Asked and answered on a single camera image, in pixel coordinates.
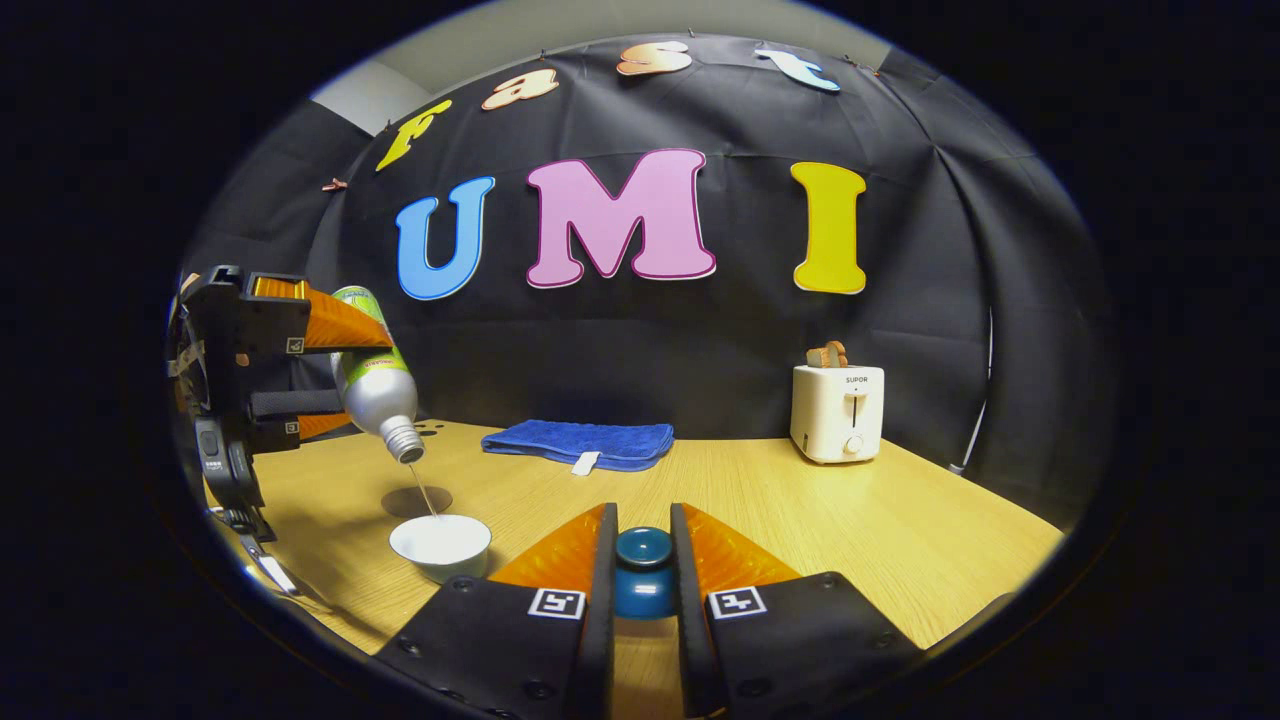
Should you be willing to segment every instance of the blue cloth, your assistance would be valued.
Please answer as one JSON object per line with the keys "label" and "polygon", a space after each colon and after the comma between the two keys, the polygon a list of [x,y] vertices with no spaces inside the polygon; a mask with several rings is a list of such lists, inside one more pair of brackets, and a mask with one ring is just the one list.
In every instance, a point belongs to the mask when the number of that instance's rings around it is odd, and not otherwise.
{"label": "blue cloth", "polygon": [[596,468],[646,470],[671,450],[671,425],[589,425],[525,420],[480,441],[485,452],[536,455],[557,462],[577,462],[584,452],[599,451]]}

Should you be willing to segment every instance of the pink letter m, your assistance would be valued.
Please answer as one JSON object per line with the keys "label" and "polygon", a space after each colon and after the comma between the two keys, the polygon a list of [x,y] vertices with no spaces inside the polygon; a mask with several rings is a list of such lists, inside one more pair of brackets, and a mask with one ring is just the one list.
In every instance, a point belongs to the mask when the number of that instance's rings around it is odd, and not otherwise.
{"label": "pink letter m", "polygon": [[582,278],[570,252],[570,228],[595,270],[612,278],[627,241],[644,220],[644,245],[631,261],[635,274],[657,281],[701,278],[716,270],[703,247],[694,182],[707,156],[696,150],[654,150],[631,170],[617,197],[581,160],[562,160],[529,173],[539,193],[538,263],[529,269],[534,287],[564,287]]}

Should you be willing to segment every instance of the toaster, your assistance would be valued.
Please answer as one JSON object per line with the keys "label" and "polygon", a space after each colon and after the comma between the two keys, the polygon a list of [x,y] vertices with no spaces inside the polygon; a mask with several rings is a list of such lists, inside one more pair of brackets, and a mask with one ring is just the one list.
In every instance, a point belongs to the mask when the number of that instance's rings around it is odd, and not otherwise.
{"label": "toaster", "polygon": [[792,369],[791,439],[814,462],[876,457],[883,418],[882,368]]}

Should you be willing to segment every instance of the white bowl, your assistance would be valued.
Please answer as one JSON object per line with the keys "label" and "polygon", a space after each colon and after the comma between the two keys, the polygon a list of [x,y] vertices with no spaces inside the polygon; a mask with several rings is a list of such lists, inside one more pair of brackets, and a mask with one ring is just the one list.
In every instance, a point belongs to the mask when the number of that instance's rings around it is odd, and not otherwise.
{"label": "white bowl", "polygon": [[392,530],[392,550],[435,583],[453,575],[484,577],[489,566],[489,527],[466,515],[424,515]]}

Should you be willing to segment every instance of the wood grain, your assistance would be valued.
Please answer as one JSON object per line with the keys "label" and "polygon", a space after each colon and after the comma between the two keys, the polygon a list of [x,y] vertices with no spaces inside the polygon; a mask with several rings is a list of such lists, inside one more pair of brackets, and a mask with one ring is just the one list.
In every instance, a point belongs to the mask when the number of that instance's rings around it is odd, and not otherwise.
{"label": "wood grain", "polygon": [[[1016,591],[1062,537],[890,442],[869,462],[824,466],[786,438],[677,439],[649,470],[579,477],[566,464],[483,452],[480,438],[497,428],[425,427],[436,434],[424,438],[426,456],[415,468],[428,486],[453,495],[445,512],[493,529],[490,571],[600,502],[617,502],[620,529],[667,529],[671,503],[689,502],[801,575],[842,573],[920,647]],[[371,436],[259,455],[255,469],[279,537],[268,551],[328,601],[330,609],[305,603],[321,623],[376,652],[438,587],[388,544],[403,518],[389,515],[381,498],[413,487],[410,470]],[[616,634],[614,717],[680,717],[675,619],[620,619]]]}

